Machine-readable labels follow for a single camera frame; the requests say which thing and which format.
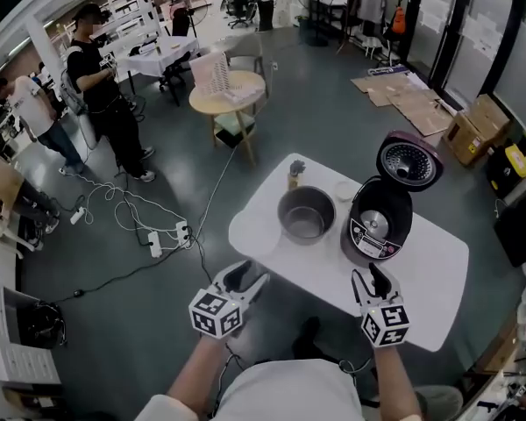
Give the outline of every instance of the orange bag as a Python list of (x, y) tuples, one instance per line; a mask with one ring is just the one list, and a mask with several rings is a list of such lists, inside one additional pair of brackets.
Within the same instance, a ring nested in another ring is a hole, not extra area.
[(392, 21), (392, 31), (396, 34), (404, 34), (405, 29), (405, 12), (401, 6), (398, 6), (395, 9), (394, 20)]

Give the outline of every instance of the round wooden table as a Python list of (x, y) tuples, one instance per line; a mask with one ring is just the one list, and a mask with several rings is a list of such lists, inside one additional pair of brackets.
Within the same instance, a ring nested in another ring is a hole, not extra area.
[(252, 104), (255, 104), (265, 94), (265, 80), (261, 75), (248, 72), (246, 70), (231, 70), (229, 72), (229, 80), (231, 90), (239, 89), (243, 86), (249, 86), (257, 88), (258, 92), (249, 98), (246, 98), (246, 100), (243, 100), (241, 103), (234, 104), (230, 102), (225, 96), (203, 96), (201, 95), (199, 89), (195, 87), (191, 91), (191, 95), (189, 95), (189, 104), (191, 104), (191, 107), (195, 111), (210, 116), (210, 135), (212, 136), (212, 142), (214, 146), (217, 145), (217, 137), (215, 135), (215, 116), (234, 112), (236, 114), (236, 118), (238, 119), (239, 128), (242, 132), (242, 142), (245, 142), (249, 160), (252, 165), (255, 166), (252, 146), (249, 136), (247, 135), (247, 131), (245, 130), (245, 124), (242, 119), (241, 111)]

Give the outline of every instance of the white tablecloth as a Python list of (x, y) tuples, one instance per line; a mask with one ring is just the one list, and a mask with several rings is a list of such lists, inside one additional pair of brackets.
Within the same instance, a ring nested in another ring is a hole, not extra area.
[[(335, 203), (335, 224), (313, 246), (299, 246), (281, 235), (273, 251), (254, 259), (309, 293), (358, 317), (360, 307), (355, 301), (351, 285), (355, 266), (340, 247), (341, 229), (352, 202), (340, 202), (335, 197), (335, 187), (339, 182), (349, 182), (357, 190), (360, 188), (359, 183), (300, 154), (290, 154), (266, 178), (244, 209), (242, 218), (252, 220), (258, 230), (247, 233), (232, 223), (229, 241), (240, 252), (258, 250), (258, 245), (249, 247), (245, 244), (250, 239), (258, 242), (259, 237), (266, 241), (266, 245), (271, 244), (267, 237), (277, 232), (276, 224), (280, 223), (277, 206), (287, 191), (290, 164), (296, 159), (306, 164), (300, 185), (323, 190)], [(462, 299), (468, 257), (469, 249), (462, 240), (415, 214), (411, 232), (402, 250), (392, 259), (381, 263), (401, 285), (411, 321), (410, 343), (429, 351), (440, 349)]]
[(179, 60), (187, 52), (195, 52), (199, 41), (192, 37), (161, 36), (158, 41), (161, 54), (157, 50), (135, 56), (117, 58), (121, 68), (132, 69), (142, 75), (162, 77), (168, 66)]

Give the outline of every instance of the rice cooker lid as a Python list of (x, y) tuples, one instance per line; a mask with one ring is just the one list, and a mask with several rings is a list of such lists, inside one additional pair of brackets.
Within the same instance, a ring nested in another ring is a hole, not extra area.
[(444, 170), (431, 145), (402, 131), (393, 131), (384, 139), (376, 167), (382, 178), (409, 192), (427, 189), (438, 181)]

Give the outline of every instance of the gray floor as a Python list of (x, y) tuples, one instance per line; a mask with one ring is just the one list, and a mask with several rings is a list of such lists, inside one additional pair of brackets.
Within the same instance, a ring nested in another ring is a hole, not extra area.
[[(271, 101), (259, 115), (253, 138), (258, 166), (251, 169), (245, 152), (239, 151), (214, 198), (203, 235), (207, 268), (213, 275), (241, 259), (227, 241), (228, 225), (287, 154), (306, 155), (363, 182), (376, 173), (376, 151), (388, 131), (414, 132), (395, 108), (374, 107), (351, 84), (351, 78), (363, 76), (374, 65), (360, 51), (349, 48), (336, 56), (334, 46), (298, 45), (296, 31), (289, 29), (269, 33), (265, 44), (267, 60), (277, 61), (279, 69), (274, 72)], [(141, 138), (158, 150), (149, 163), (159, 177), (149, 184), (132, 181), (131, 189), (179, 212), (196, 228), (230, 151), (213, 149), (207, 120), (188, 106), (191, 83), (179, 89), (181, 108), (167, 92), (161, 94), (153, 80), (138, 77), (136, 84), (147, 101)], [(67, 129), (85, 152), (75, 126)], [(464, 240), (470, 247), (470, 263), (462, 304), (443, 348), (437, 353), (412, 345), (401, 348), (415, 384), (453, 383), (514, 309), (524, 284), (522, 273), (509, 265), (492, 229), (494, 195), (483, 174), (459, 165), (444, 144), (439, 151), (445, 159), (444, 175), (432, 189), (413, 196), (415, 210)], [(88, 164), (88, 176), (96, 181), (112, 181), (117, 171), (105, 143), (90, 155)], [(71, 206), (92, 187), (60, 176), (56, 172), (60, 165), (61, 158), (39, 145), (24, 157), (32, 181)], [(124, 185), (124, 178), (116, 182)], [(139, 247), (132, 232), (117, 226), (116, 202), (105, 201), (103, 195), (98, 190), (92, 197), (92, 225), (81, 220), (72, 226), (64, 216), (57, 231), (46, 238), (44, 250), (27, 254), (23, 291), (52, 301), (152, 261), (148, 248)], [(140, 203), (139, 211), (146, 224), (174, 224), (174, 219), (148, 205)], [(119, 215), (130, 225), (124, 207)], [(199, 254), (191, 250), (101, 292), (64, 303), (69, 344), (55, 349), (53, 356), (75, 411), (103, 410), (129, 420), (151, 395), (166, 391), (197, 341), (187, 306), (196, 291), (206, 286)], [(355, 364), (368, 357), (370, 348), (354, 318), (276, 276), (250, 324), (231, 346), (250, 363), (287, 358), (299, 325), (311, 315), (323, 321), (318, 345), (326, 353)], [(237, 372), (232, 366), (226, 382)], [(368, 379), (362, 381), (362, 391), (373, 393)]]

